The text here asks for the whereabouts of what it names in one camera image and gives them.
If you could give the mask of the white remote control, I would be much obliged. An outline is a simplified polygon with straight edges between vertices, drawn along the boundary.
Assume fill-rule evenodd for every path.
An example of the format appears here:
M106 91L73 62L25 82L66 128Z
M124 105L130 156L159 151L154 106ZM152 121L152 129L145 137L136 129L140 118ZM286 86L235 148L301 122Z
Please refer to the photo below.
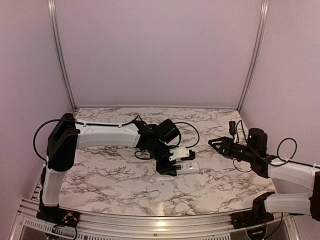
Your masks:
M198 173L200 171L199 163L193 161L179 162L178 164L175 164L174 167L178 175Z

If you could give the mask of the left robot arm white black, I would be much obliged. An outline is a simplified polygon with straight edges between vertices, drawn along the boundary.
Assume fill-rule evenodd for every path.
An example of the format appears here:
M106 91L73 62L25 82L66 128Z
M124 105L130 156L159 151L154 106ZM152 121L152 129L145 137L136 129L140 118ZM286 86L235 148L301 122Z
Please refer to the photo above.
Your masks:
M53 223L63 219L63 211L58 208L63 179L75 161L76 150L87 147L120 146L146 151L156 161L156 171L161 175L177 175L173 148L169 146L180 135L176 125L166 119L160 124L147 124L135 118L126 123L110 124L76 121L66 113L48 137L47 163L41 202L43 213Z

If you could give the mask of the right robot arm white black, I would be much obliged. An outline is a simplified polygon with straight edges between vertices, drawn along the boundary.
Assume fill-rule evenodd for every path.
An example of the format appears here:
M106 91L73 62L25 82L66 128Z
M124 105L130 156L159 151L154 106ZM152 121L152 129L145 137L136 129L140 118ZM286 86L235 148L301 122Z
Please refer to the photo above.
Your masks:
M234 142L227 136L210 139L208 144L227 159L244 161L251 170L265 179L286 181L307 189L303 193L266 192L256 197L248 211L232 214L235 228L263 221L272 221L274 213L311 216L320 219L320 168L281 160L267 154L268 135L260 128L250 128L246 144Z

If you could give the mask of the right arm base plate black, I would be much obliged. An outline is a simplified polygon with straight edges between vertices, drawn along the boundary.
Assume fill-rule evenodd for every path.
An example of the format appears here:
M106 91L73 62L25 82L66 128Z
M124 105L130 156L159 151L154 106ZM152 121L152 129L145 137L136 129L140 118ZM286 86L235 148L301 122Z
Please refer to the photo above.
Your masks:
M230 217L231 224L234 229L266 224L267 222L271 222L275 219L272 213L255 211L253 209L232 213Z

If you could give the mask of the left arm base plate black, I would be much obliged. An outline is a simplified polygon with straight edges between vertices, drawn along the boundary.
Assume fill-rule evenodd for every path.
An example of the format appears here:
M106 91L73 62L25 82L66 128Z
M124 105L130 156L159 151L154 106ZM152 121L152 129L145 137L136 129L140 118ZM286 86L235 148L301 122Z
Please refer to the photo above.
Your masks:
M75 228L78 225L80 213L74 210L68 210L57 206L44 206L39 204L36 218L55 224L57 226L67 226Z

